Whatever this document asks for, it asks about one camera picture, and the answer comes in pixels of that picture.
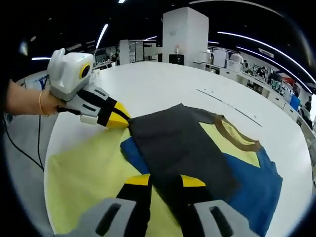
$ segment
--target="brown collar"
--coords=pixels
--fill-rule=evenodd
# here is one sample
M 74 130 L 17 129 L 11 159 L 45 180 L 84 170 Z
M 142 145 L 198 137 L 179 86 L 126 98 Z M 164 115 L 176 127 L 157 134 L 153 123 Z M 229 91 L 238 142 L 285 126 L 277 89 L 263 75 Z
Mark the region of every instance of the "brown collar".
M 222 121 L 225 121 L 226 123 L 228 123 L 245 141 L 253 142 L 253 144 L 244 145 L 244 144 L 240 143 L 239 141 L 235 140 L 235 138 L 232 137 L 229 134 L 229 132 L 226 130 Z M 238 129 L 235 126 L 233 126 L 223 115 L 216 115 L 215 119 L 214 119 L 214 124 L 215 124 L 217 130 L 220 132 L 220 134 L 223 137 L 225 137 L 227 140 L 229 140 L 238 149 L 240 149 L 242 151 L 246 151 L 246 152 L 257 152 L 260 149 L 262 149 L 262 146 L 261 146 L 259 141 L 252 140 L 251 138 L 246 137 L 245 135 L 240 133 L 238 131 Z

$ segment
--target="white pillar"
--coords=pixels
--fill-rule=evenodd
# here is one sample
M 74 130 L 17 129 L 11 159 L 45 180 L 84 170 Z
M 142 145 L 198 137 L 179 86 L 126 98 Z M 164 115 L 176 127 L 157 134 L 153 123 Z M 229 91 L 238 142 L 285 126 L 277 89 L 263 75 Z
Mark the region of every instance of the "white pillar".
M 163 15 L 163 55 L 162 61 L 169 62 L 169 54 L 174 54 L 176 45 L 179 53 L 185 55 L 184 65 L 205 68 L 194 63 L 200 51 L 207 51 L 208 17 L 189 8 L 183 7 Z
M 119 42 L 119 62 L 121 65 L 129 63 L 129 45 L 127 39 Z

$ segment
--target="gold bracelet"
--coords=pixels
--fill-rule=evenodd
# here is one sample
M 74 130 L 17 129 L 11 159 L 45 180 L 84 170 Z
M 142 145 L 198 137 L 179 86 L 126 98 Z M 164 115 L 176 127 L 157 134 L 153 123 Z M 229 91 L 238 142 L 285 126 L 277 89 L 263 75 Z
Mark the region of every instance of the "gold bracelet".
M 42 107 L 41 107 L 41 95 L 43 94 L 43 90 L 40 92 L 40 94 L 39 94 L 39 108 L 40 108 L 40 111 L 41 111 L 41 113 L 43 114 L 43 115 L 45 115 L 46 117 L 48 117 L 49 115 L 46 115 L 45 113 L 44 113 L 44 111 L 43 111 L 43 109 L 42 109 Z

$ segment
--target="blue fabric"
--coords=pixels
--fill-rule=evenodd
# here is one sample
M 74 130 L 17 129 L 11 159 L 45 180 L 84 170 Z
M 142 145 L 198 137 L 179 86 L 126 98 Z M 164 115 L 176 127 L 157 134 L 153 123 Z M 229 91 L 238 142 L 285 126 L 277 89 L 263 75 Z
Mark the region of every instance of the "blue fabric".
M 132 137 L 121 143 L 121 149 L 125 158 L 139 172 L 148 173 Z M 263 148 L 257 152 L 261 168 L 229 154 L 224 155 L 235 178 L 240 181 L 240 187 L 229 201 L 229 205 L 248 219 L 253 232 L 263 237 L 277 207 L 282 186 L 282 178 L 277 173 L 276 165 L 270 161 Z
M 292 106 L 293 109 L 295 109 L 295 111 L 297 111 L 300 103 L 301 103 L 301 100 L 299 98 L 297 98 L 295 95 L 293 95 L 291 102 L 290 102 L 290 106 Z
M 120 144 L 122 153 L 129 163 L 131 163 L 141 174 L 149 174 L 149 170 L 140 155 L 138 148 L 132 137 Z

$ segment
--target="gray fabric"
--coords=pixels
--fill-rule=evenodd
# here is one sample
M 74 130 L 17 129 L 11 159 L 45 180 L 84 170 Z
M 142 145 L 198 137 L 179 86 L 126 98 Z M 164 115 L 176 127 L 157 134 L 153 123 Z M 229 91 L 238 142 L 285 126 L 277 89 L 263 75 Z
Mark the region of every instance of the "gray fabric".
M 216 114 L 203 109 L 197 109 L 187 106 L 186 108 L 192 114 L 196 121 L 203 122 L 206 124 L 214 124 Z
M 222 152 L 182 104 L 133 118 L 129 124 L 154 185 L 184 174 L 200 179 L 216 199 L 223 200 L 238 187 Z

